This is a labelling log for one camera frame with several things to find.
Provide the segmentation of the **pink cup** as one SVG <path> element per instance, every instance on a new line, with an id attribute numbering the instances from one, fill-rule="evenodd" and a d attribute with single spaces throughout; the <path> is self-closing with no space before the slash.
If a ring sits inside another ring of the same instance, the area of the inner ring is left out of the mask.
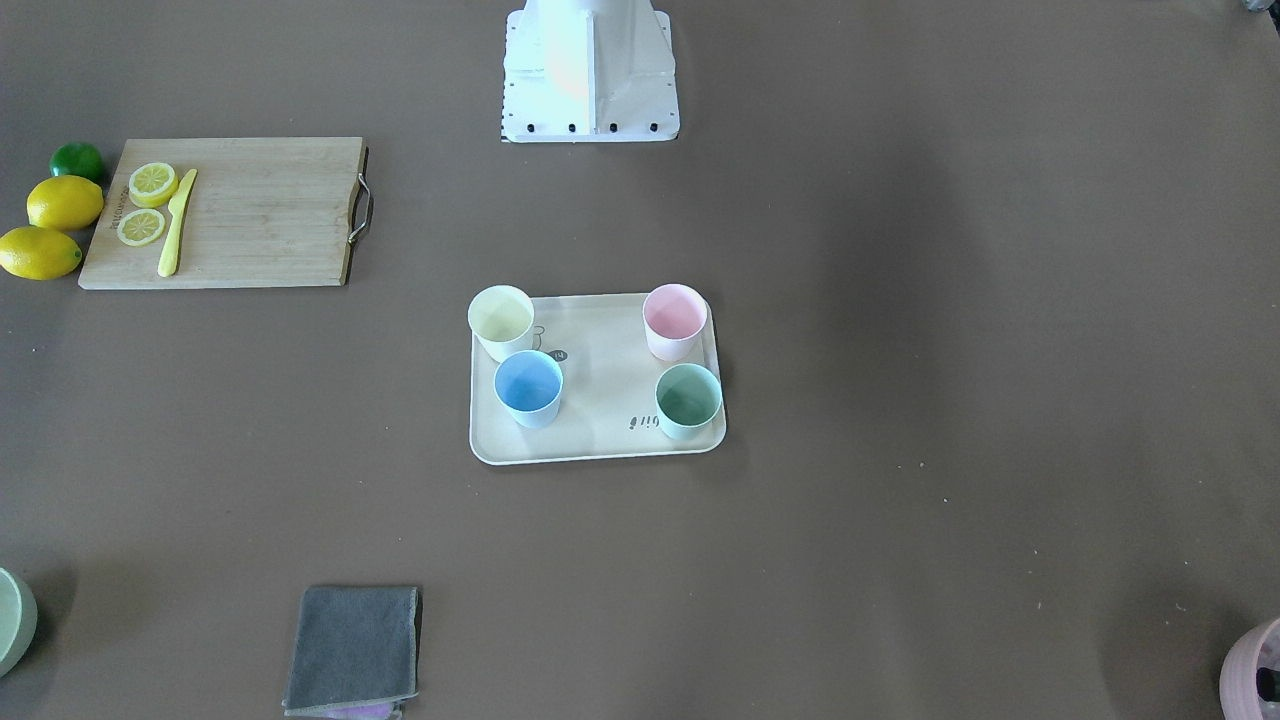
<path id="1" fill-rule="evenodd" d="M 705 329 L 710 310 L 692 287 L 668 283 L 655 287 L 643 302 L 646 346 L 659 360 L 686 357 Z"/>

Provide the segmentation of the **green cup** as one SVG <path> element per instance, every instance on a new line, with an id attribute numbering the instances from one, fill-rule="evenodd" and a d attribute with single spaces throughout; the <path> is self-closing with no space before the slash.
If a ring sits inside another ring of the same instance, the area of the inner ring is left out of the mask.
<path id="1" fill-rule="evenodd" d="M 675 441 L 692 439 L 710 425 L 723 401 L 721 380 L 703 365 L 676 364 L 655 383 L 659 428 Z"/>

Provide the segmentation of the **blue cup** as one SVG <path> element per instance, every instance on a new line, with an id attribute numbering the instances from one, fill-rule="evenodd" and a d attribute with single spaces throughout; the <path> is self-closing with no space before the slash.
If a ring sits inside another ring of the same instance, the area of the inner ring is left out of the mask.
<path id="1" fill-rule="evenodd" d="M 549 354 L 524 350 L 500 361 L 493 387 L 497 400 L 516 423 L 541 429 L 559 414 L 564 375 Z"/>

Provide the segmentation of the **cream cup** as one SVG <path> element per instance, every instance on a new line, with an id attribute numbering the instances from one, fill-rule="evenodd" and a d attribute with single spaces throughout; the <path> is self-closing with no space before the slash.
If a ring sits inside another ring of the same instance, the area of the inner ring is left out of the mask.
<path id="1" fill-rule="evenodd" d="M 532 348 L 532 300 L 512 284 L 494 284 L 470 301 L 468 327 L 495 363 Z"/>

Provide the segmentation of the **wooden cutting board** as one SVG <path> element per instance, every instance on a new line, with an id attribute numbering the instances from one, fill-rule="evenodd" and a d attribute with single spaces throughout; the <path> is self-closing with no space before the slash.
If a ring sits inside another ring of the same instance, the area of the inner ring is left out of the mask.
<path id="1" fill-rule="evenodd" d="M 84 290 L 215 290 L 340 286 L 371 208 L 361 137 L 131 138 L 79 269 Z M 134 210 L 131 173 L 164 161 L 196 170 L 175 272 L 157 265 L 163 242 L 116 237 Z"/>

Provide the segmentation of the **dark grey folded cloth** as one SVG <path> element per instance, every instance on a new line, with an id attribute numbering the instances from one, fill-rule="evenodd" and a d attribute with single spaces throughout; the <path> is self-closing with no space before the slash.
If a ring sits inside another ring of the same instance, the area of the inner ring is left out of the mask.
<path id="1" fill-rule="evenodd" d="M 419 588 L 311 585 L 300 600 L 287 717 L 401 719 L 417 696 Z"/>

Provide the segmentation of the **yellow plastic knife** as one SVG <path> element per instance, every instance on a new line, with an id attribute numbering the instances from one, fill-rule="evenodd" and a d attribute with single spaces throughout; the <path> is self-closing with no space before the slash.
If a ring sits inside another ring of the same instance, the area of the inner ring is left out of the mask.
<path id="1" fill-rule="evenodd" d="M 166 208 L 170 215 L 170 222 L 166 229 L 161 254 L 157 260 L 157 274 L 160 277 L 172 277 L 177 273 L 186 210 L 189 204 L 189 195 L 197 174 L 198 170 L 196 168 L 188 169 L 180 178 L 175 192 L 168 201 Z"/>

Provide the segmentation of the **lemon slice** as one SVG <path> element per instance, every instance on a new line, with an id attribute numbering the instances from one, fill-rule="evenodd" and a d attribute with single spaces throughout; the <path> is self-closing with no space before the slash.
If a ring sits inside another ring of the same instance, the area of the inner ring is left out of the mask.
<path id="1" fill-rule="evenodd" d="M 168 220 L 157 209 L 137 209 L 125 214 L 116 224 L 116 238 L 131 247 L 152 243 L 166 233 Z"/>
<path id="2" fill-rule="evenodd" d="M 134 169 L 127 182 L 127 195 L 138 209 L 156 209 L 175 193 L 180 176 L 165 161 L 150 161 Z"/>

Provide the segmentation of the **whole lemon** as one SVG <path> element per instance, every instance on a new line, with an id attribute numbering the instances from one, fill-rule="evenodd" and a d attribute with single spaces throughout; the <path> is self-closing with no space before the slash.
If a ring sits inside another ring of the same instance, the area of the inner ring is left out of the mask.
<path id="1" fill-rule="evenodd" d="M 79 176 L 54 176 L 37 183 L 26 200 L 31 225 L 81 231 L 96 223 L 105 205 L 102 188 Z"/>
<path id="2" fill-rule="evenodd" d="M 60 231 L 24 225 L 1 237 L 1 265 L 12 275 L 50 281 L 67 275 L 82 263 L 79 245 Z"/>

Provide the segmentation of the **green lime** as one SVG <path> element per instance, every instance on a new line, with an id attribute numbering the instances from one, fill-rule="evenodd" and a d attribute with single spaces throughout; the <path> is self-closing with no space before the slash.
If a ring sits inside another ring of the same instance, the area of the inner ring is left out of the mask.
<path id="1" fill-rule="evenodd" d="M 74 176 L 93 183 L 100 183 L 106 168 L 100 150 L 87 142 L 69 142 L 58 147 L 47 163 L 52 177 Z"/>

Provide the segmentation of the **green bowl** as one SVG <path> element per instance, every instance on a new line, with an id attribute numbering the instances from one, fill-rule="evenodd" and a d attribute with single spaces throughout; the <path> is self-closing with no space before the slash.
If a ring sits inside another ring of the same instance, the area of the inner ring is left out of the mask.
<path id="1" fill-rule="evenodd" d="M 1 568 L 1 676 L 24 657 L 38 624 L 33 591 L 15 573 Z"/>

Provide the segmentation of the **pink bowl with ice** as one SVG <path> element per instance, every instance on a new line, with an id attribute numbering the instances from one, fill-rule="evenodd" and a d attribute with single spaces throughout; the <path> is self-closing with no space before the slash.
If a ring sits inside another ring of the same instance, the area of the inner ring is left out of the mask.
<path id="1" fill-rule="evenodd" d="M 1225 719 L 1279 719 L 1279 619 L 1260 624 L 1228 652 L 1219 678 Z"/>

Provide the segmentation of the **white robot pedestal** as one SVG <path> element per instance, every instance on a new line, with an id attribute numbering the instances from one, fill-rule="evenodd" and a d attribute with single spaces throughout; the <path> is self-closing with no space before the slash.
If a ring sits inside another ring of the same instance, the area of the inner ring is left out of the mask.
<path id="1" fill-rule="evenodd" d="M 649 1 L 527 1 L 506 18 L 503 69 L 508 143 L 678 137 L 671 18 Z"/>

